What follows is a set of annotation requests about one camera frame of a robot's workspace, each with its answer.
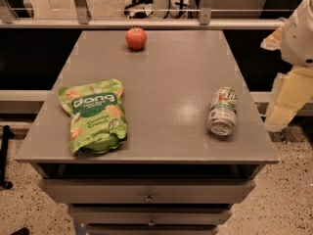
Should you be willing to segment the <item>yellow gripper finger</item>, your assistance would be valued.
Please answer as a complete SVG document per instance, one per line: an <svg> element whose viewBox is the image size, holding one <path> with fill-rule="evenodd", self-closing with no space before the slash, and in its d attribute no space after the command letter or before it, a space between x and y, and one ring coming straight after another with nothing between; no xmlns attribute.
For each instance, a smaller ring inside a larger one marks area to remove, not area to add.
<svg viewBox="0 0 313 235"><path fill-rule="evenodd" d="M266 126L287 126L313 97L313 69L293 67L274 79L271 100L266 110Z"/></svg>

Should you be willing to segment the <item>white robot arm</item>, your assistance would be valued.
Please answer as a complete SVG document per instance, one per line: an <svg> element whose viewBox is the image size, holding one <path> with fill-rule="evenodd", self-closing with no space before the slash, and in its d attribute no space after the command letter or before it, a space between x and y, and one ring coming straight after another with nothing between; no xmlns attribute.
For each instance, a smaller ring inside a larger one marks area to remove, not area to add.
<svg viewBox="0 0 313 235"><path fill-rule="evenodd" d="M285 24L263 39L261 47L280 50L292 65L287 74L274 79L264 124L278 132L313 98L313 0L302 0Z"/></svg>

